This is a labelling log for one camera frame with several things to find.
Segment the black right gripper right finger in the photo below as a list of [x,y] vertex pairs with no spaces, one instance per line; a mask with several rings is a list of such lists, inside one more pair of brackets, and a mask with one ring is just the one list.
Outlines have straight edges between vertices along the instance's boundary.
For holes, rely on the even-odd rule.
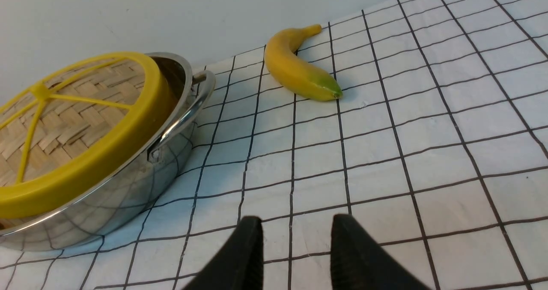
[[348,214],[333,217],[330,275],[333,290],[428,289]]

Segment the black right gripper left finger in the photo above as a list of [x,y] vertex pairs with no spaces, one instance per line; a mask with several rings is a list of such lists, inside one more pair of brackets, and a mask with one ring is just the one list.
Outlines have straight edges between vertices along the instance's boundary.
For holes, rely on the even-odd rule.
[[209,263],[185,290],[262,290],[264,284],[262,220],[245,216]]

